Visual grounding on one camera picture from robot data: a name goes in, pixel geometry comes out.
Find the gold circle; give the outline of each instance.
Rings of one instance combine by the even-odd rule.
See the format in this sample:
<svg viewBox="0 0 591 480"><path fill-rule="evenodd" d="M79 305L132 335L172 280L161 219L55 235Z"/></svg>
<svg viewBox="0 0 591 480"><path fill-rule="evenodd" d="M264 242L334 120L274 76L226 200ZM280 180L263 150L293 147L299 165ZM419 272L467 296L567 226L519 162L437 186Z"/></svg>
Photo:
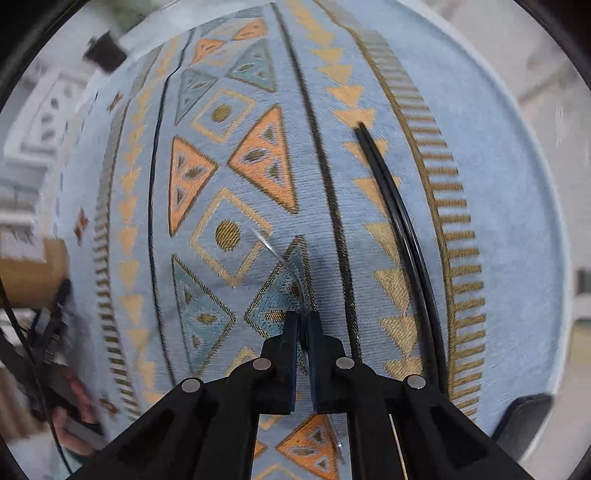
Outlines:
<svg viewBox="0 0 591 480"><path fill-rule="evenodd" d="M212 120L217 124L221 124L230 116L230 113L232 113L232 107L227 103L223 103L214 108L212 112Z"/></svg>
<svg viewBox="0 0 591 480"><path fill-rule="evenodd" d="M225 252L236 248L240 242L240 227L230 220L222 220L216 228L216 243Z"/></svg>

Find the teal triangle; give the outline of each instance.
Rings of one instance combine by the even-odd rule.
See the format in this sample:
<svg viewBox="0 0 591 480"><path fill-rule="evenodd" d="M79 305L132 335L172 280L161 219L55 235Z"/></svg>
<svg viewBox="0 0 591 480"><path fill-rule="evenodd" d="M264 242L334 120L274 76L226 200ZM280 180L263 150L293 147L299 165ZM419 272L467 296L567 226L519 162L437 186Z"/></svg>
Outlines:
<svg viewBox="0 0 591 480"><path fill-rule="evenodd" d="M182 72L181 85L178 90L176 125L216 82L217 77L205 72L193 69Z"/></svg>
<svg viewBox="0 0 591 480"><path fill-rule="evenodd" d="M262 38L248 47L226 76L275 92L275 71L267 39Z"/></svg>
<svg viewBox="0 0 591 480"><path fill-rule="evenodd" d="M306 309L315 308L306 244L303 237L297 236L293 240L287 248L284 258L303 285ZM246 310L244 319L259 333L264 332L266 337L280 335L283 332L283 321L281 321L279 313L300 309L297 292L297 284L291 274L285 267L278 264Z"/></svg>
<svg viewBox="0 0 591 480"><path fill-rule="evenodd" d="M200 375L236 317L176 256L173 280L187 359Z"/></svg>
<svg viewBox="0 0 591 480"><path fill-rule="evenodd" d="M244 10L240 10L240 11L236 12L234 17L235 18L262 17L262 8L261 7L245 8Z"/></svg>
<svg viewBox="0 0 591 480"><path fill-rule="evenodd" d="M213 20L210 20L209 22L205 22L203 25L201 25L201 36L204 37L205 35L210 33L211 30L213 30L214 28L219 27L220 25L225 23L226 20L228 20L227 17L219 17L219 18L214 18Z"/></svg>

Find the patterned fabric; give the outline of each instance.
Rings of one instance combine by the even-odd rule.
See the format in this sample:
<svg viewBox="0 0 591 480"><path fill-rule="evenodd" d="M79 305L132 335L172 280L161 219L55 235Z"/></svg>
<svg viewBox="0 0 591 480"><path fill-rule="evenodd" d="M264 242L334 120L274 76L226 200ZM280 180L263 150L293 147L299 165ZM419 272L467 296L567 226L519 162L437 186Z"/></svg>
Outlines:
<svg viewBox="0 0 591 480"><path fill-rule="evenodd" d="M88 107L61 218L95 212L93 239L78 246L71 225L59 231L81 348L92 352L79 374L126 414L102 419L110 438L183 378L228 375L281 333L300 292L253 229L284 254L306 307L351 356L393 378L422 371L405 269L352 131L359 121L421 243L451 399L491 433L513 398L548 388L563 246L526 130L425 20L376 0L371 10L391 9L398 28L380 20L369 30L356 19L371 25L369 11L347 3L285 0L195 27L117 72ZM350 478L348 442L342 462L331 435L300 363L296 412L260 419L253 478Z"/></svg>

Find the gold triangle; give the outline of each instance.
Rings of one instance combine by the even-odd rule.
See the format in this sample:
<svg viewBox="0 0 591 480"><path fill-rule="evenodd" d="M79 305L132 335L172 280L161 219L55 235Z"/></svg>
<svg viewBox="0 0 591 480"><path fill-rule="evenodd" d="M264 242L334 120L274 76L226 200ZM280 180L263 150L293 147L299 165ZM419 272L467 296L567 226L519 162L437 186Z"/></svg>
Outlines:
<svg viewBox="0 0 591 480"><path fill-rule="evenodd" d="M353 71L353 66L341 64L327 65L326 67L318 67L316 70L320 73L324 73L330 80L339 85L346 85L351 76L351 72Z"/></svg>
<svg viewBox="0 0 591 480"><path fill-rule="evenodd" d="M135 144L124 155L125 163L127 164L128 168L131 168L134 165L135 161L138 159L138 155L142 153L143 149L143 145Z"/></svg>
<svg viewBox="0 0 591 480"><path fill-rule="evenodd" d="M374 143L376 147L378 147L378 151L383 157L386 154L386 150L388 149L388 140L374 140ZM353 154L353 156L355 156L355 158L357 158L357 160L369 168L369 163L363 154L363 150L361 150L361 145L359 145L359 142L344 142L343 145Z"/></svg>
<svg viewBox="0 0 591 480"><path fill-rule="evenodd" d="M119 301L127 312L129 319L134 324L139 325L142 315L142 302L144 301L142 295L121 295Z"/></svg>
<svg viewBox="0 0 591 480"><path fill-rule="evenodd" d="M400 187L400 177L392 176L392 179L394 180L394 184L397 187ZM378 184L375 183L375 179L357 179L353 182L363 191L366 197L374 203L382 215L388 217L382 194L379 192Z"/></svg>
<svg viewBox="0 0 591 480"><path fill-rule="evenodd" d="M162 398L164 397L163 393L159 392L148 392L146 390L142 391L142 395L144 396L144 400L148 402L150 406L157 404Z"/></svg>
<svg viewBox="0 0 591 480"><path fill-rule="evenodd" d="M141 168L134 168L133 170L129 170L123 178L121 179L121 188L125 193L131 193L134 191L135 181L138 179L139 172L141 172Z"/></svg>
<svg viewBox="0 0 591 480"><path fill-rule="evenodd" d="M128 257L134 249L135 237L138 234L137 226L128 226L119 231L119 243L121 244L121 251Z"/></svg>
<svg viewBox="0 0 591 480"><path fill-rule="evenodd" d="M130 328L127 330L127 335L131 338L135 348L139 349L148 341L150 331L147 328Z"/></svg>
<svg viewBox="0 0 591 480"><path fill-rule="evenodd" d="M134 144L139 142L139 140L142 138L142 135L144 134L144 130L146 130L145 125L138 125L137 127L135 127L129 134L130 143Z"/></svg>
<svg viewBox="0 0 591 480"><path fill-rule="evenodd" d="M140 108L137 112L135 112L132 116L131 116L131 120L133 121L133 123L135 124L140 124L141 122L144 121L144 118L146 116L146 114L148 113L148 110L150 109L149 105L145 105L142 108Z"/></svg>
<svg viewBox="0 0 591 480"><path fill-rule="evenodd" d="M144 385L149 389L154 388L154 377L156 376L156 362L138 360L136 364L139 373L142 375Z"/></svg>
<svg viewBox="0 0 591 480"><path fill-rule="evenodd" d="M384 362L384 370L388 372L390 377L396 380L404 380L412 374L421 375L423 373L423 363L421 357L414 356L412 358Z"/></svg>
<svg viewBox="0 0 591 480"><path fill-rule="evenodd" d="M134 216L135 205L138 203L137 195L129 195L127 200L119 204L119 212L121 213L121 221L124 224L130 223Z"/></svg>
<svg viewBox="0 0 591 480"><path fill-rule="evenodd" d="M349 128L356 128L363 122L369 129L374 125L375 108L353 108L351 110L333 110L341 122Z"/></svg>
<svg viewBox="0 0 591 480"><path fill-rule="evenodd" d="M379 246L384 249L390 259L399 265L400 255L398 253L398 245L391 225L388 222L366 223L364 227L369 234L373 236L374 240L379 243Z"/></svg>
<svg viewBox="0 0 591 480"><path fill-rule="evenodd" d="M338 63L343 49L341 47L318 48L312 50L312 53L328 63Z"/></svg>
<svg viewBox="0 0 591 480"><path fill-rule="evenodd" d="M230 366L226 370L226 376L231 374L232 370L234 370L238 365L242 365L243 363L249 362L250 360L253 360L257 357L258 355L255 352L253 352L250 348L248 348L247 346L243 346L242 349L238 352L238 355L234 357L234 360L232 360Z"/></svg>
<svg viewBox="0 0 591 480"><path fill-rule="evenodd" d="M386 333L396 346L400 348L404 358L409 358L418 338L414 315L380 319L379 324L386 330Z"/></svg>
<svg viewBox="0 0 591 480"><path fill-rule="evenodd" d="M127 291L135 285L135 277L138 272L139 262L135 258L130 258L125 262L119 263L119 277Z"/></svg>
<svg viewBox="0 0 591 480"><path fill-rule="evenodd" d="M404 315L410 306L410 292L404 270L402 268L378 270L374 272L374 277L380 282L396 308Z"/></svg>
<svg viewBox="0 0 591 480"><path fill-rule="evenodd" d="M363 87L361 85L341 85L340 87L327 87L326 90L345 105L354 108L363 92Z"/></svg>
<svg viewBox="0 0 591 480"><path fill-rule="evenodd" d="M312 33L308 34L308 38L311 41L316 42L321 47L328 47L330 42L332 42L332 37L332 33L324 30L322 27L318 27L317 25L314 25L314 30Z"/></svg>

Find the black wire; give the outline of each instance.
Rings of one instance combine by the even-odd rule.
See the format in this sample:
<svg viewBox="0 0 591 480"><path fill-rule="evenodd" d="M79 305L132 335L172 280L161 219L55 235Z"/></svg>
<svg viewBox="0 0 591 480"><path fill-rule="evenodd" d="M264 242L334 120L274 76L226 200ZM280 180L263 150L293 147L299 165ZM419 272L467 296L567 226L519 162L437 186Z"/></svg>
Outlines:
<svg viewBox="0 0 591 480"><path fill-rule="evenodd" d="M400 192L392 180L392 175L369 131L363 123L360 123L359 128L355 128L354 131L378 184L390 223L402 246L401 250L423 331L428 375L432 382L437 382L441 393L447 396L447 365L441 324L427 266L414 232L413 223Z"/></svg>
<svg viewBox="0 0 591 480"><path fill-rule="evenodd" d="M71 475L72 469L70 468L70 464L66 460L66 456L64 455L64 451L61 448L60 441L57 438L56 427L53 424L53 419L51 418L49 408L47 408L47 402L45 400L45 395L43 394L43 388L41 386L41 381L39 380L39 376L37 375L37 369L35 368L35 359L33 358L33 352L31 352L31 349L29 348L27 339L22 334L18 320L15 317L14 312L12 311L12 307L10 305L10 301L8 300L8 295L6 293L6 290L4 289L4 283L2 283L1 277L0 277L0 300L2 300L4 311L6 312L6 315L8 316L8 319L10 320L10 323L12 324L12 328L17 333L17 337L20 340L20 342L22 343L23 348L25 349L25 354L26 354L25 357L29 361L29 365L31 367L33 377L35 378L35 384L37 386L39 401L41 403L41 408L43 409L43 414L47 418L47 423L49 423L49 428L51 430L51 435L53 436L53 441L56 444L57 451L60 454L60 457L61 457L62 461L64 462L66 469L68 470L68 473Z"/></svg>

